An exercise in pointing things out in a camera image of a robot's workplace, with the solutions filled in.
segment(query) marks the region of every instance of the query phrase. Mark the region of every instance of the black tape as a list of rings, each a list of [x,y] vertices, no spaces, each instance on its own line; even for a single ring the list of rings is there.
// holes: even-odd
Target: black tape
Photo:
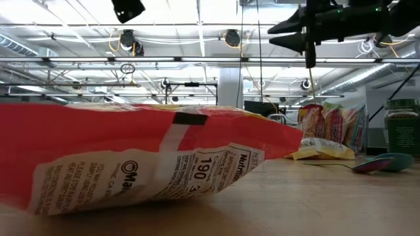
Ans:
[[[172,123],[179,125],[204,125],[206,120],[206,115],[177,112]]]

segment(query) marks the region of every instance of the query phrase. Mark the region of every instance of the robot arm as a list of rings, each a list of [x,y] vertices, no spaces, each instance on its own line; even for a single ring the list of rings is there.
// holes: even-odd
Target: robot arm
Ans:
[[[291,33],[275,37],[270,43],[305,53],[306,67],[313,68],[316,61],[315,45],[322,41],[366,33],[377,33],[381,42],[388,35],[401,36],[420,24],[420,1],[400,0],[388,9],[392,0],[349,0],[349,6],[337,5],[335,1],[307,0],[306,6],[268,30],[270,34]]]

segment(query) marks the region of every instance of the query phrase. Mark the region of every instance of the red snack bag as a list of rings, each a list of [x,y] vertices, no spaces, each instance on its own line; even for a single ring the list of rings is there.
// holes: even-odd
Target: red snack bag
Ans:
[[[324,137],[324,116],[323,107],[316,104],[309,104],[299,109],[299,116],[304,114],[302,121],[297,128],[303,131],[304,138],[323,138]]]
[[[2,203],[51,215],[217,193],[302,138],[232,108],[79,107],[0,105]]]

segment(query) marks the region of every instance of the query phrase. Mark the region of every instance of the green jar lid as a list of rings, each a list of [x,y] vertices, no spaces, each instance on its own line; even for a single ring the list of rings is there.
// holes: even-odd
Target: green jar lid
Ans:
[[[388,100],[385,102],[385,109],[396,109],[396,108],[413,108],[419,105],[419,101],[416,99],[395,99]]]

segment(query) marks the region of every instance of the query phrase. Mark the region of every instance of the colorful packaging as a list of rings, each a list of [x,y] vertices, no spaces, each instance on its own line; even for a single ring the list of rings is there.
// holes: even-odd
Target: colorful packaging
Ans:
[[[348,147],[323,138],[303,138],[299,150],[286,158],[299,159],[354,159]]]
[[[302,132],[224,107],[2,104],[0,201],[53,215],[217,193]]]
[[[323,107],[315,104],[307,105],[299,109],[299,116],[304,115],[297,127],[303,131],[304,138],[322,138],[324,136],[324,117],[322,116]]]
[[[347,128],[343,144],[355,152],[362,149],[366,129],[366,107],[353,108],[345,113]]]
[[[325,109],[324,119],[324,138],[342,144],[346,134],[347,122],[341,109]]]

